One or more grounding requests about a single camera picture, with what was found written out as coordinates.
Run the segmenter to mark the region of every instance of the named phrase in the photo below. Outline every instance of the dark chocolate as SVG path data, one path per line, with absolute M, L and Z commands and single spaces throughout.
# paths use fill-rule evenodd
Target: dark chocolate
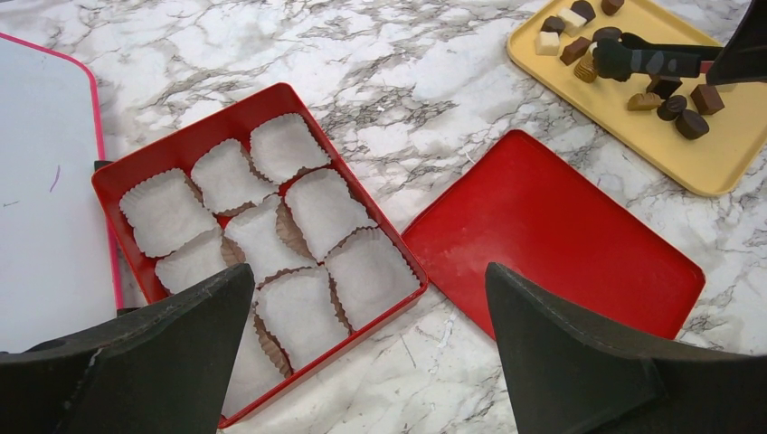
M 599 42 L 602 39 L 614 39 L 618 41 L 623 31 L 618 27 L 602 27 L 600 30 L 594 32 L 592 41 Z
M 713 115 L 724 109 L 722 97 L 719 96 L 719 91 L 714 86 L 699 84 L 690 94 L 690 98 L 696 105 L 697 112 L 701 115 Z
M 652 92 L 662 99 L 668 99 L 674 92 L 682 85 L 682 80 L 679 77 L 659 77 L 650 76 L 652 81 L 648 85 L 646 92 Z
M 554 32 L 561 35 L 564 32 L 564 21 L 558 16 L 550 16 L 544 20 L 541 32 Z
M 615 15 L 623 7 L 623 0 L 601 0 L 601 11 L 606 15 Z
M 674 122 L 682 136 L 695 140 L 708 134 L 708 122 L 693 110 L 683 110 Z
M 592 42 L 588 39 L 580 37 L 570 45 L 564 47 L 564 50 L 562 50 L 562 56 L 559 58 L 565 65 L 572 65 L 574 61 L 582 58 L 583 55 L 589 51 L 589 45 L 591 44 Z
M 663 120 L 674 120 L 686 108 L 687 98 L 681 95 L 674 95 L 658 107 L 658 117 Z
M 586 0 L 578 0 L 570 6 L 570 10 L 586 19 L 586 23 L 590 23 L 597 17 L 597 13 L 594 12 L 594 7 Z

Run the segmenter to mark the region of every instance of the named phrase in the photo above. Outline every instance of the marble surface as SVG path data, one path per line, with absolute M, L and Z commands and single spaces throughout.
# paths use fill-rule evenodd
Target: marble surface
M 747 6 L 660 3 L 720 41 Z M 704 269 L 705 290 L 679 339 L 767 353 L 759 283 L 767 281 L 767 154 L 728 195 L 686 193 L 508 60 L 509 32 L 543 4 L 12 0 L 0 2 L 0 32 L 89 66 L 113 159 L 286 81 L 399 229 L 506 131 L 522 128 Z M 514 426 L 494 343 L 430 288 L 413 310 L 226 432 Z

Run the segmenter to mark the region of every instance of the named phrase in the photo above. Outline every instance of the chocolate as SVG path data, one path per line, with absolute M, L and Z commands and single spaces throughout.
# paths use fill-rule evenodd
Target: chocolate
M 638 93 L 629 99 L 629 111 L 657 109 L 663 100 L 654 93 Z
M 578 0 L 570 6 L 570 10 L 586 19 L 586 23 L 590 23 L 597 17 L 597 13 L 594 12 L 594 7 L 586 0 Z
M 614 39 L 618 41 L 623 31 L 618 27 L 602 27 L 600 30 L 594 32 L 592 41 L 599 42 L 602 39 Z
M 623 0 L 601 0 L 601 11 L 613 16 L 623 7 Z
M 541 32 L 554 32 L 556 34 L 562 34 L 564 32 L 564 21 L 558 16 L 550 16 L 544 20 L 544 25 L 541 27 Z
M 597 80 L 597 70 L 594 69 L 594 58 L 591 55 L 586 55 L 581 58 L 581 61 L 575 65 L 575 71 L 573 71 L 575 77 L 578 80 L 594 83 Z
M 674 95 L 658 107 L 658 117 L 663 120 L 674 120 L 687 108 L 687 98 Z
M 724 109 L 722 97 L 714 86 L 699 84 L 696 86 L 690 98 L 696 105 L 697 112 L 701 115 L 713 115 L 717 111 Z
M 588 39 L 580 37 L 570 45 L 564 47 L 564 50 L 562 50 L 562 55 L 559 57 L 559 59 L 565 65 L 570 66 L 574 61 L 582 58 L 583 55 L 589 51 L 589 45 L 591 44 L 592 42 Z
M 671 95 L 674 95 L 674 92 L 682 85 L 682 80 L 679 77 L 650 77 L 652 81 L 648 85 L 646 92 L 655 93 L 662 99 L 668 99 Z
M 708 134 L 708 122 L 693 110 L 684 110 L 674 122 L 679 133 L 686 139 L 695 140 Z

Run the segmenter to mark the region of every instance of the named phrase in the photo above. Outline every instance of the white board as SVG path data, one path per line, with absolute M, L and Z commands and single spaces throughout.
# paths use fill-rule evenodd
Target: white board
M 92 76 L 7 38 L 0 33 L 0 351 L 19 353 L 113 318 L 117 287 L 90 185 L 103 154 Z

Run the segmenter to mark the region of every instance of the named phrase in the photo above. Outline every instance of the pink edge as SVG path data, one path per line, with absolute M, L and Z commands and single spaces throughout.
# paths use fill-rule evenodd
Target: pink edge
M 85 75 L 88 76 L 88 82 L 90 83 L 90 101 L 93 106 L 93 125 L 94 125 L 94 133 L 96 134 L 97 153 L 99 155 L 99 160 L 104 160 L 106 158 L 106 152 L 104 151 L 104 136 L 101 132 L 101 113 L 99 108 L 98 85 L 96 83 L 96 77 L 93 76 L 93 73 L 90 72 L 88 67 L 82 64 L 80 61 L 77 61 L 76 59 L 73 59 L 72 57 L 66 54 L 61 54 L 60 52 L 49 50 L 45 47 L 41 47 L 40 45 L 35 45 L 31 42 L 23 41 L 21 39 L 11 36 L 10 34 L 0 33 L 0 38 L 3 38 L 10 42 L 18 43 L 28 48 L 32 48 L 39 52 L 50 54 L 51 56 L 56 56 L 60 59 L 64 59 L 65 61 L 70 61 L 74 63 L 75 65 L 77 65 L 81 70 L 83 70 L 83 72 L 85 72 Z M 120 282 L 120 277 L 119 277 L 117 244 L 115 243 L 115 236 L 106 222 L 104 222 L 104 229 L 107 231 L 107 238 L 109 243 L 109 261 L 111 262 L 111 266 L 112 266 L 112 285 L 114 286 L 115 308 L 122 309 L 123 308 L 122 282 Z

